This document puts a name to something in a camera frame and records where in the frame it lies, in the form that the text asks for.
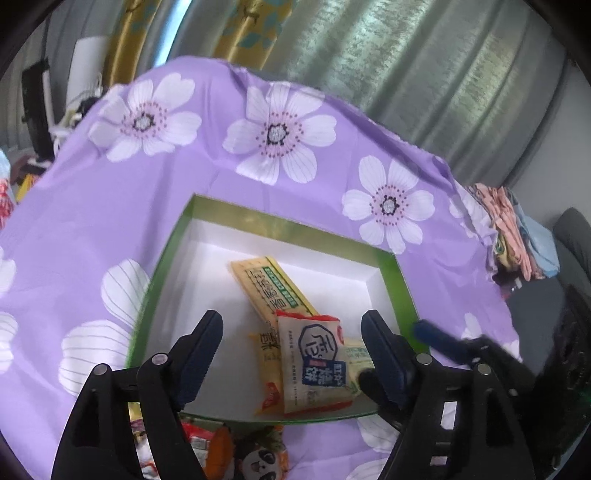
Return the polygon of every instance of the metal screw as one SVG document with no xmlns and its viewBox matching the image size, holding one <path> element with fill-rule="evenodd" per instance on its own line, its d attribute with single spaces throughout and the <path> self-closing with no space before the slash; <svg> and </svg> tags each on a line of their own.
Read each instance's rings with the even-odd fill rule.
<svg viewBox="0 0 591 480">
<path fill-rule="evenodd" d="M 168 355 L 166 353 L 157 353 L 152 357 L 152 363 L 154 365 L 164 365 L 168 362 Z"/>
<path fill-rule="evenodd" d="M 492 373 L 492 369 L 487 364 L 478 364 L 476 369 L 482 375 L 490 375 Z"/>
<path fill-rule="evenodd" d="M 97 365 L 92 369 L 92 373 L 99 376 L 104 375 L 105 373 L 107 373 L 107 366 L 105 364 Z"/>
<path fill-rule="evenodd" d="M 417 362 L 421 365 L 430 365 L 433 362 L 433 357 L 428 353 L 420 353 L 417 355 Z"/>
</svg>

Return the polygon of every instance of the white snack package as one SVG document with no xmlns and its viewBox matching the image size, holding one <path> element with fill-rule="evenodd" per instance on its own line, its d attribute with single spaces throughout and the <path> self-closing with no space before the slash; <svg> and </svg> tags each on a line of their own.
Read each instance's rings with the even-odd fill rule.
<svg viewBox="0 0 591 480">
<path fill-rule="evenodd" d="M 340 320 L 277 312 L 285 414 L 351 405 L 348 356 Z"/>
</svg>

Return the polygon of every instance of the panda snack package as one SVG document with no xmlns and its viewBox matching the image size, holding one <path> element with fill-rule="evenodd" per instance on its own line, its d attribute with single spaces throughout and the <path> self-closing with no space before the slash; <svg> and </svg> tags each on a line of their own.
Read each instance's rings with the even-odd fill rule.
<svg viewBox="0 0 591 480">
<path fill-rule="evenodd" d="M 284 480 L 289 460 L 282 437 L 280 425 L 246 435 L 222 427 L 211 441 L 207 480 Z"/>
</svg>

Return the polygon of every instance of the pink cloth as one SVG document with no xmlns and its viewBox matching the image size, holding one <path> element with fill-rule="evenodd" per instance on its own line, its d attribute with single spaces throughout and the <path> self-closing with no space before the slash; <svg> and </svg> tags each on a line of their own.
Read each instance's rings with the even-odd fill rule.
<svg viewBox="0 0 591 480">
<path fill-rule="evenodd" d="M 535 262 L 532 265 L 532 259 L 519 233 L 517 216 L 505 189 L 503 187 L 498 189 L 487 187 L 482 183 L 477 183 L 475 187 L 491 216 L 492 222 L 505 237 L 509 260 L 519 266 L 525 280 L 530 281 L 532 274 L 534 274 L 535 278 L 539 278 L 537 275 L 541 274 L 541 272 L 539 272 Z"/>
</svg>

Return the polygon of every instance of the blue cloth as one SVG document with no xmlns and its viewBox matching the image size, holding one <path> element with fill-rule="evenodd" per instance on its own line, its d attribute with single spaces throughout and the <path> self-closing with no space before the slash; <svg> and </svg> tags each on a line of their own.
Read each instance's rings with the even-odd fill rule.
<svg viewBox="0 0 591 480">
<path fill-rule="evenodd" d="M 555 277 L 560 271 L 560 263 L 552 232 L 533 218 L 528 217 L 521 208 L 515 194 L 510 189 L 506 189 L 506 191 L 517 216 L 517 226 L 523 243 L 544 275 L 546 277 Z"/>
</svg>

